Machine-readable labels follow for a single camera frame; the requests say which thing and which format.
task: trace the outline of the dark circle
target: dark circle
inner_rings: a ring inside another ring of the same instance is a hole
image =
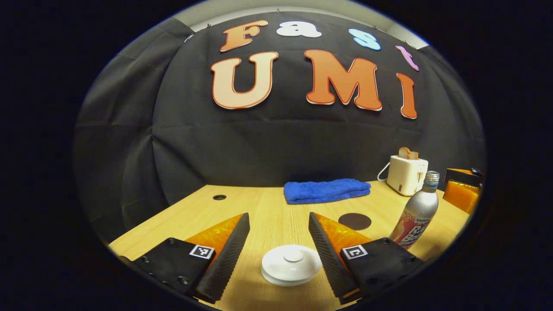
[[[371,225],[371,219],[363,214],[351,212],[349,214],[343,214],[338,219],[338,222],[344,226],[347,226],[354,230],[363,230],[369,228]]]

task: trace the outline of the table top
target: table top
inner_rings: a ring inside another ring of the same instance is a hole
[[[117,254],[135,260],[168,237],[186,240],[221,221],[249,213],[250,232],[221,300],[212,307],[234,310],[336,310],[343,308],[334,297],[321,269],[310,282],[280,287],[261,275],[261,260],[269,250],[287,244],[315,249],[307,227],[309,212],[338,221],[356,212],[372,223],[360,233],[377,240],[388,237],[397,223],[408,196],[402,196],[385,182],[373,181],[366,196],[331,203],[289,205],[282,187],[254,188],[205,185],[149,220],[128,231],[109,246]],[[409,249],[422,260],[442,253],[462,230],[469,215],[442,199],[424,234]],[[224,194],[224,200],[214,200]]]

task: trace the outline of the orange container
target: orange container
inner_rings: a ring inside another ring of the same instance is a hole
[[[467,184],[462,184],[450,180],[447,182],[446,191],[444,192],[444,200],[472,214],[476,202],[478,201],[479,188]]]

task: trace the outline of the bottle cap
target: bottle cap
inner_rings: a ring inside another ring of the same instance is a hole
[[[440,173],[429,170],[426,172],[426,177],[424,178],[424,183],[429,186],[437,186],[440,182]]]
[[[261,274],[272,284],[297,286],[313,279],[321,267],[315,250],[302,245],[282,245],[263,256]]]

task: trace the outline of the aluminum bottle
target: aluminum bottle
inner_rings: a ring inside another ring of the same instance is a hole
[[[399,218],[390,239],[408,250],[422,235],[438,210],[436,189],[440,173],[430,170],[426,173],[422,189],[415,193]]]

